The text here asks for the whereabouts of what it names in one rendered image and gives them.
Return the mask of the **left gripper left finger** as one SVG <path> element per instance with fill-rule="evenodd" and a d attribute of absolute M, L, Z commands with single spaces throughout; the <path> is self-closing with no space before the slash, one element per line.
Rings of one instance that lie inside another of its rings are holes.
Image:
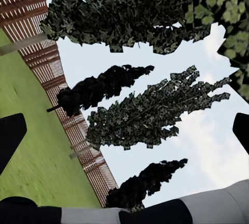
<path fill-rule="evenodd" d="M 0 175 L 27 132 L 22 113 L 0 118 Z"/>

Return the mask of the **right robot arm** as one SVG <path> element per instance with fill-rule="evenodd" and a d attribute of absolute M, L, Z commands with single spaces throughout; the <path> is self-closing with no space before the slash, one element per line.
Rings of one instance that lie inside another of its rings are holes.
<path fill-rule="evenodd" d="M 11 196 L 0 200 L 0 224 L 249 224 L 249 179 L 133 213 L 119 207 L 38 207 L 31 199 Z"/>

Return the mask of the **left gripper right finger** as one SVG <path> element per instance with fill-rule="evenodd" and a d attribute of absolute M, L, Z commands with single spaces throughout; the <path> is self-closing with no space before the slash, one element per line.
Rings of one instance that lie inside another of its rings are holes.
<path fill-rule="evenodd" d="M 249 115 L 237 113 L 232 131 L 249 155 Z"/>

